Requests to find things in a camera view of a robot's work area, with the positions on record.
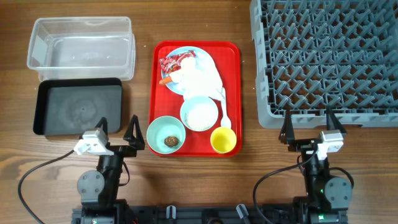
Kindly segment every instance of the gray plastic rack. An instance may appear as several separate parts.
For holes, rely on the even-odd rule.
[[[398,126],[398,4],[380,1],[261,1],[250,5],[257,109],[265,128],[326,124]]]

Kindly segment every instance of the mint green bowl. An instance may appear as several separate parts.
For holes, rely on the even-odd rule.
[[[155,152],[160,154],[171,154],[179,150],[185,141],[185,127],[181,121],[172,116],[161,116],[156,118],[148,127],[147,142]],[[168,147],[164,139],[169,136],[178,138],[178,145]]]

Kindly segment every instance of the wooden tabletop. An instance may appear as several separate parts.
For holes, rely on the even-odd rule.
[[[76,136],[45,138],[32,131],[37,72],[26,66],[34,21],[40,17],[128,16],[136,37],[136,69],[124,98],[123,129],[110,135],[121,139],[129,118],[139,117],[147,130],[152,53],[162,40],[230,40],[241,51],[243,148],[228,159],[163,158],[145,149],[125,159],[130,183],[118,198],[129,205],[215,206],[252,205],[252,189],[264,174],[295,164],[279,130],[264,129],[257,118],[256,58],[251,40],[250,1],[149,1],[0,5],[0,223],[34,223],[17,196],[22,175],[33,166],[73,149]],[[318,129],[296,130],[296,138],[316,137]],[[331,166],[355,179],[350,223],[396,223],[398,219],[398,138],[393,128],[348,127],[344,147],[330,154]],[[79,176],[95,169],[98,157],[72,154],[33,172],[22,191],[31,209],[45,223],[69,223],[80,206]],[[122,174],[121,182],[127,180]],[[289,203],[305,195],[298,169],[267,179],[257,196],[261,203]]]

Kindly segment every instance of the snack package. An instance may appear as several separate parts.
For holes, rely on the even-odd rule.
[[[175,72],[175,71],[181,69],[182,59],[187,58],[187,57],[196,57],[196,56],[197,55],[195,54],[195,52],[193,50],[189,50],[187,52],[180,53],[178,55],[173,55],[170,57],[162,58],[159,60],[160,67],[161,67],[162,71],[166,75],[168,75],[172,72]]]

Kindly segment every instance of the carrot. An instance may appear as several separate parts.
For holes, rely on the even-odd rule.
[[[166,85],[166,84],[168,84],[168,83],[170,83],[170,82],[172,82],[173,80],[172,80],[172,77],[170,77],[170,76],[167,76],[166,78],[164,78],[164,79],[162,79],[161,81],[159,81],[159,84],[161,84],[161,85]]]

